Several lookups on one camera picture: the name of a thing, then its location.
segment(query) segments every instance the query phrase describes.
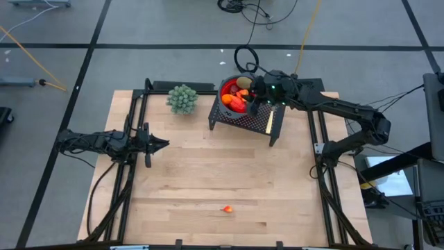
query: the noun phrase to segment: wooden table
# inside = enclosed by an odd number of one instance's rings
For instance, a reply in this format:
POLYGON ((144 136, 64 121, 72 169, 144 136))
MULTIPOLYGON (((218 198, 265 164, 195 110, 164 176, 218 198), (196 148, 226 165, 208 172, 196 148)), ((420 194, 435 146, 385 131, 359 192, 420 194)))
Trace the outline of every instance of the wooden table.
MULTIPOLYGON (((106 131, 123 129, 131 95, 114 92, 106 131)), ((150 95, 145 118, 150 132, 171 144, 152 156, 150 169, 143 155, 138 157, 125 244, 182 239, 186 245, 275 246, 283 241, 286 247, 328 246, 318 183, 309 177, 314 153, 306 112, 285 112, 280 139, 269 147, 268 136, 241 128, 216 124, 210 131, 207 118, 215 96, 200 96, 193 115, 173 115, 166 97, 150 95), (221 211, 226 205, 234 212, 221 211)), ((347 135, 343 118, 326 114, 325 120, 331 140, 347 135)), ((353 164, 350 156, 341 160, 353 164)), ((110 163, 108 156, 99 156, 92 184, 110 163)), ((108 211, 116 171, 94 194, 92 228, 108 211)), ((344 213, 371 242, 355 171, 338 165, 336 177, 344 213)), ((87 236, 85 220, 86 209, 79 239, 87 236)), ((335 216, 332 221, 339 242, 335 216)))

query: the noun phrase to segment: white cable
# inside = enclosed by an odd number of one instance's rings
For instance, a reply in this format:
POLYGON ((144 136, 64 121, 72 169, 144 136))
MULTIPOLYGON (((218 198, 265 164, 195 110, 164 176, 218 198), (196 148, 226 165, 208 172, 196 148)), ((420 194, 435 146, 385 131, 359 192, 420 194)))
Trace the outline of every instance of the white cable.
MULTIPOLYGON (((18 25, 16 25, 16 26, 13 26, 12 28, 10 28, 10 29, 8 30, 8 33, 10 33, 10 32, 13 31, 15 28, 17 28, 17 27, 19 27, 19 26, 21 26, 21 25, 23 25, 23 24, 26 24, 26 23, 28 23, 28 22, 33 21, 34 19, 36 19, 37 17, 39 17, 41 14, 45 13, 46 11, 50 11, 50 10, 53 10, 53 9, 59 7, 59 6, 54 6, 54 5, 50 4, 47 0, 43 0, 43 1, 45 1, 45 3, 47 3, 47 4, 50 6, 50 8, 48 8, 48 9, 46 9, 46 10, 43 10, 42 12, 36 14, 36 16, 34 16, 33 18, 31 18, 31 19, 29 19, 29 20, 26 20, 25 22, 22 22, 22 23, 20 23, 20 24, 18 24, 18 25)), ((3 39, 5 39, 5 37, 6 37, 6 34, 3 35, 3 37, 0 38, 0 42, 3 41, 3 39)))

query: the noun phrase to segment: yellow cable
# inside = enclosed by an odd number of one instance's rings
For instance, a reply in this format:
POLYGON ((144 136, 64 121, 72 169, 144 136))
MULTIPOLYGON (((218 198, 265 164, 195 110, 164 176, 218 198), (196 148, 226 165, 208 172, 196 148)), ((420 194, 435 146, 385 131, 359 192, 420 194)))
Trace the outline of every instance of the yellow cable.
POLYGON ((41 69, 43 69, 43 71, 45 71, 50 77, 52 77, 52 79, 54 79, 58 84, 60 84, 62 86, 62 87, 60 87, 61 90, 67 91, 67 87, 64 84, 62 84, 55 76, 53 76, 53 74, 51 74, 47 69, 45 69, 43 67, 43 65, 41 65, 40 62, 37 61, 37 59, 35 59, 33 57, 33 55, 31 55, 31 53, 29 53, 25 48, 23 48, 23 46, 11 34, 9 34, 2 26, 0 26, 0 30, 3 31, 12 41, 14 41, 20 47, 20 49, 22 49, 22 51, 24 53, 26 53, 26 55, 28 55, 29 58, 31 58, 34 61, 34 63, 37 66, 39 66, 41 69))
POLYGON ((302 55, 304 53, 305 40, 308 38, 308 33, 310 32, 311 27, 313 26, 314 20, 315 20, 316 15, 318 14, 318 11, 319 11, 319 6, 321 6, 321 2, 322 2, 322 0, 318 0, 318 3, 316 4, 316 8, 314 9, 313 15, 311 16, 310 24, 308 25, 307 30, 305 31, 304 39, 302 39, 302 45, 300 46, 300 50, 299 50, 298 64, 296 65, 296 69, 294 70, 294 74, 298 73, 300 62, 302 61, 302 55))
POLYGON ((51 87, 57 88, 59 90, 63 90, 63 91, 67 91, 66 89, 64 89, 63 87, 60 87, 54 83, 48 83, 47 81, 44 82, 44 84, 50 85, 51 87))

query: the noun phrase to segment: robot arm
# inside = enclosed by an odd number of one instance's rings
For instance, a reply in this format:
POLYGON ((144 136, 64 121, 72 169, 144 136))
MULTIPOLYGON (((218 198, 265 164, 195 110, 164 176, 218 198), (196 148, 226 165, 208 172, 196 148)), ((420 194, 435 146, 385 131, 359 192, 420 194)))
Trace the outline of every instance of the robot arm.
POLYGON ((57 136, 58 151, 80 153, 91 151, 108 154, 113 161, 123 162, 131 153, 145 153, 145 165, 151 167, 150 154, 169 145, 169 141, 149 134, 148 123, 136 130, 130 137, 121 131, 96 132, 92 134, 75 133, 69 129, 57 136))
POLYGON ((249 101, 248 112, 257 113, 261 103, 285 105, 302 111, 323 111, 329 114, 356 121, 361 130, 338 142, 329 141, 319 144, 317 151, 324 163, 336 166, 341 154, 364 146, 381 145, 389 140, 391 123, 385 116, 370 106, 362 106, 348 101, 324 96, 310 83, 298 82, 297 76, 273 70, 265 76, 253 79, 239 78, 241 88, 249 89, 251 95, 244 97, 249 101))

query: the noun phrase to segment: small orange object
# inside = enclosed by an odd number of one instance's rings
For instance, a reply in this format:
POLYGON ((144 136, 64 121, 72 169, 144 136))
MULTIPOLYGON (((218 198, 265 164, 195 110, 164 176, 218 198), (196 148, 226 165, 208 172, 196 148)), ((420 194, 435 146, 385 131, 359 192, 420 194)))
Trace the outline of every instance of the small orange object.
POLYGON ((239 97, 242 101, 247 101, 244 98, 242 98, 243 95, 248 95, 248 90, 240 90, 236 92, 236 96, 239 97))
POLYGON ((233 212, 233 208, 231 206, 226 206, 221 210, 225 213, 232 213, 233 212))
POLYGON ((222 96, 222 103, 223 104, 225 104, 225 105, 228 105, 228 104, 230 104, 230 102, 231 102, 231 97, 232 97, 232 95, 231 94, 224 94, 223 96, 222 96))

